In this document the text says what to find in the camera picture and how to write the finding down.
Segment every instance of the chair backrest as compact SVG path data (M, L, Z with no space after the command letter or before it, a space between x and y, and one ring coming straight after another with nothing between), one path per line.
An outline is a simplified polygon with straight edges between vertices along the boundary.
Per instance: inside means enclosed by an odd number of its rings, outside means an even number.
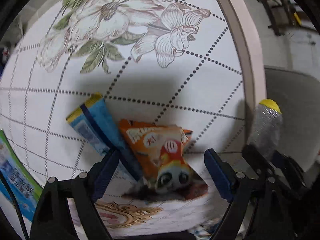
M278 151L307 171L320 150L320 82L277 67L265 66L265 74L267 96L283 114Z

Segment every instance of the floor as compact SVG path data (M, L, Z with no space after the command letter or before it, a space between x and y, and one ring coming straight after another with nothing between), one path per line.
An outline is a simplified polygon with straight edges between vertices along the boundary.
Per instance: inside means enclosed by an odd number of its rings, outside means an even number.
M276 36L273 30L268 28L270 21L263 5L257 0L244 2L260 36L263 63L300 71L320 80L319 34L302 29L288 29L283 36Z

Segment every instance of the orange snack bag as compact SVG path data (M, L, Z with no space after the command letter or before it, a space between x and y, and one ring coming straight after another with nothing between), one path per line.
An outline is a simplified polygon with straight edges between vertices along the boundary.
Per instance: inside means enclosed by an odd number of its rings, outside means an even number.
M125 119L119 122L119 129L139 161L144 177L155 184L156 192L166 193L191 183L194 171L184 161L182 152L192 131Z

